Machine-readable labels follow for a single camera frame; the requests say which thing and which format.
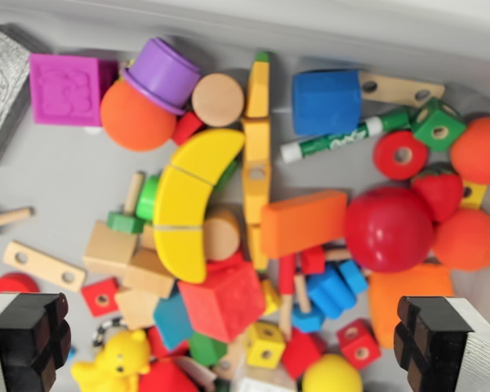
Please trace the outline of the black silver gripper right finger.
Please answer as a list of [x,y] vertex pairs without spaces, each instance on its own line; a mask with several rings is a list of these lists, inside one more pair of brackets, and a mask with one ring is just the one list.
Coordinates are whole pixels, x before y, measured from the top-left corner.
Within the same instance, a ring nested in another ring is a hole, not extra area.
[[465,298],[402,296],[394,354],[414,391],[490,391],[490,323]]

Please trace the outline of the black silver gripper left finger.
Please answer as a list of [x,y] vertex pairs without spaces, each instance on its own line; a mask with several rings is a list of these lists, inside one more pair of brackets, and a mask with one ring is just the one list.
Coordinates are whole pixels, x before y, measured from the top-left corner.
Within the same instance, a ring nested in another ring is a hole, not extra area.
[[0,391],[49,391],[69,356],[63,293],[0,293]]

